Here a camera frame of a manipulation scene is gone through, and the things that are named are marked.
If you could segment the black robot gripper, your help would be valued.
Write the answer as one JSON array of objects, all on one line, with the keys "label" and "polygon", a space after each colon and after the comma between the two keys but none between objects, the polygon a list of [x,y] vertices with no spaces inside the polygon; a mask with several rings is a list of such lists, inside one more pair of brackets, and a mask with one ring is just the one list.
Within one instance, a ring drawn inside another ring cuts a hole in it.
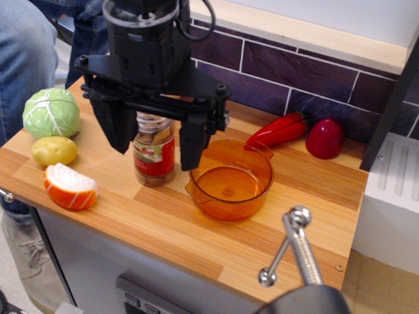
[{"label": "black robot gripper", "polygon": [[196,169],[211,133],[228,124],[230,89],[191,58],[188,1],[105,1],[109,53],[81,56],[75,66],[109,144],[125,154],[137,135],[137,111],[181,122],[181,169]]}]

